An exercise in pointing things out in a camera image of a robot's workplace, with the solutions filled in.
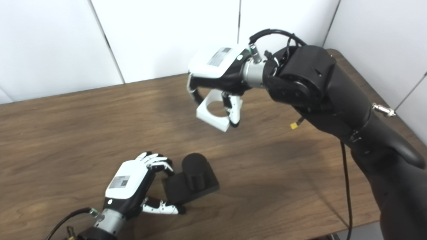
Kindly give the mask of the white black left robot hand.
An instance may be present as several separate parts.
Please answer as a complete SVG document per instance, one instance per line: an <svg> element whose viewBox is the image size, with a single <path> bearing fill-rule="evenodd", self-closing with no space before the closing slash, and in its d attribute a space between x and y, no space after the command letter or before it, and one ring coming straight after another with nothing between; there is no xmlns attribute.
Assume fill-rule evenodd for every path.
<svg viewBox="0 0 427 240"><path fill-rule="evenodd" d="M143 152L135 159L123 162L105 191L103 209L116 211L125 220L138 217L142 212L185 214L183 206L147 196L159 172L165 172L169 177L175 175L172 161L162 154Z"/></svg>

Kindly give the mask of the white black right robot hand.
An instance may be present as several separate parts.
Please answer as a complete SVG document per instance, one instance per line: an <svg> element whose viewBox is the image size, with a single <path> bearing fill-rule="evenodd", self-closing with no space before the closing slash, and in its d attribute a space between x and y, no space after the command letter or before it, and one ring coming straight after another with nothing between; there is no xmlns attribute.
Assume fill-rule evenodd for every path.
<svg viewBox="0 0 427 240"><path fill-rule="evenodd" d="M238 101L251 88L244 80L244 66L250 58L250 51L242 45L209 46L199 50L188 67L186 89L193 100L197 105L203 102L199 88L220 91L229 123L234 128L241 121Z"/></svg>

